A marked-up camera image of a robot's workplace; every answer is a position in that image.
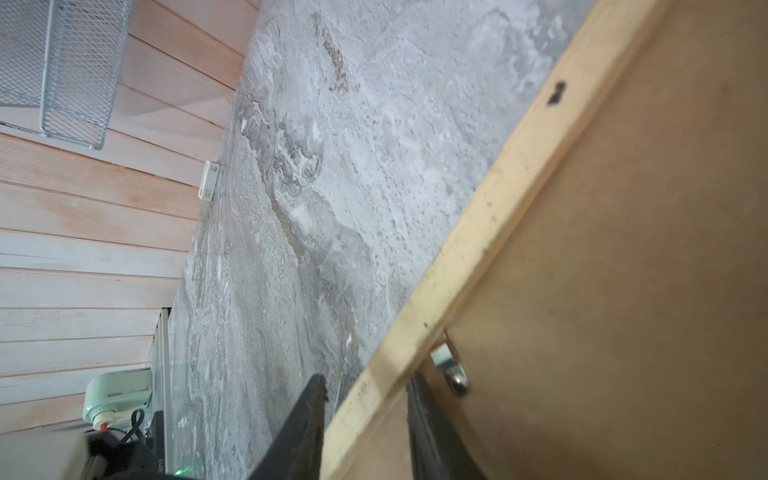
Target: wooden plank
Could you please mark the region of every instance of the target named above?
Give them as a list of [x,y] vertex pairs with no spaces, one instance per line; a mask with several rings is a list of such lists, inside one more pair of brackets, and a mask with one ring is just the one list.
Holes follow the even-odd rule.
[[0,405],[85,393],[88,382],[102,373],[141,368],[143,363],[0,377]]
[[32,429],[83,416],[85,394],[0,406],[0,433]]
[[120,83],[219,127],[227,124],[234,99],[232,88],[130,35]]
[[[320,478],[342,478],[669,4],[598,2],[592,8],[333,417]],[[548,106],[561,81],[565,94]]]
[[195,221],[46,190],[0,184],[0,228],[187,251]]
[[261,0],[246,0],[251,6],[253,6],[256,10],[261,9]]
[[0,308],[159,309],[179,281],[151,276],[0,269]]
[[97,336],[154,335],[156,309],[0,309],[0,339],[84,339]]
[[197,219],[197,189],[0,134],[0,180]]
[[768,477],[767,15],[681,2],[449,328],[489,478]]
[[[31,108],[0,108],[0,113],[2,113],[4,121],[19,125],[30,124],[33,127],[38,116],[38,113]],[[101,150],[91,150],[69,142],[44,138],[1,125],[0,133],[75,152],[85,157],[96,158],[195,187],[200,185],[200,178],[203,176],[204,163],[199,160],[112,130],[107,130],[104,137],[104,148]]]
[[147,361],[152,335],[3,343],[0,376],[61,372]]
[[[226,6],[229,3],[218,2],[212,5],[206,2],[185,2],[188,5],[207,4],[215,7],[212,9],[216,12],[221,12],[222,5]],[[243,22],[248,21],[248,18],[232,15],[227,20],[226,30],[230,30],[233,26],[235,28],[241,26]],[[237,88],[237,82],[240,81],[240,73],[243,70],[243,54],[234,51],[154,0],[134,2],[128,33],[195,70],[215,78],[227,87]]]
[[402,391],[392,410],[361,448],[344,480],[411,480],[408,395]]
[[223,129],[138,91],[118,85],[109,128],[187,155],[215,161]]
[[245,55],[261,2],[250,4],[245,0],[220,0],[215,3],[202,0],[158,0],[158,3],[239,54]]
[[186,252],[0,230],[0,267],[181,278]]

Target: metal bracket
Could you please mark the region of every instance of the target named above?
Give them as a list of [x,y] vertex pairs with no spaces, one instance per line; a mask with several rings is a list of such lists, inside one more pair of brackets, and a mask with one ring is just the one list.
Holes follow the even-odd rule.
[[469,392],[469,378],[462,366],[453,356],[451,347],[443,341],[429,352],[435,366],[445,375],[445,381],[456,396],[464,396]]

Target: wooden frame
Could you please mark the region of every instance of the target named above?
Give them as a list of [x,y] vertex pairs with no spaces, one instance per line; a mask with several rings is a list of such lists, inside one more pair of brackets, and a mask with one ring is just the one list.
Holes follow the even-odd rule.
[[592,8],[336,412],[320,478],[345,475],[672,3],[605,0]]

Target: small white label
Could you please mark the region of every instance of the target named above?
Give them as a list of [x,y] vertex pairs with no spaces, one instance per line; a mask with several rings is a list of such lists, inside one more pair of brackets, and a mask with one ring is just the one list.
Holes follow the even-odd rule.
[[203,178],[200,180],[200,189],[197,191],[197,198],[206,202],[213,200],[214,190],[216,189],[216,179],[219,177],[219,170],[221,170],[221,164],[212,161],[205,162]]

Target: wooden wall paneling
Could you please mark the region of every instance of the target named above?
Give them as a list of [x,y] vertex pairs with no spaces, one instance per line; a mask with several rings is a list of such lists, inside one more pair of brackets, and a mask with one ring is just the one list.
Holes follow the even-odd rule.
[[[37,116],[37,113],[31,108],[4,108],[2,110],[4,120],[16,124],[29,123],[33,117]],[[203,162],[194,158],[112,130],[107,130],[104,137],[104,148],[101,150],[91,150],[69,142],[40,137],[2,125],[0,125],[0,133],[75,152],[85,157],[96,158],[195,187],[200,185],[200,178],[203,176],[205,166]]]
[[118,85],[109,128],[199,161],[215,161],[223,129]]
[[240,55],[245,55],[253,35],[253,27],[259,15],[258,8],[261,2],[220,0],[214,3],[158,0],[158,3],[176,12],[177,15],[201,28]]
[[[207,2],[185,4],[201,5]],[[222,5],[226,8],[227,2],[208,5],[214,12],[221,12]],[[227,18],[226,30],[233,26],[237,28],[247,20],[248,18],[230,16]],[[243,70],[243,54],[234,51],[155,0],[137,0],[134,3],[128,33],[195,70],[215,78],[227,87],[237,88]]]
[[181,278],[186,252],[0,230],[0,267]]
[[84,393],[88,382],[102,373],[144,368],[143,363],[98,369],[66,370],[0,377],[0,405]]
[[0,376],[60,372],[147,361],[152,335],[3,343]]
[[0,134],[0,181],[197,219],[197,189]]
[[85,394],[0,405],[0,433],[32,429],[83,416]]
[[156,309],[0,309],[4,342],[154,335]]
[[0,269],[0,308],[160,309],[178,279]]
[[[321,479],[343,477],[670,4],[594,5],[333,417]],[[550,106],[561,81],[567,90]]]
[[234,99],[232,88],[130,35],[125,42],[120,83],[219,127],[227,125]]
[[188,251],[196,222],[46,190],[0,184],[0,228]]

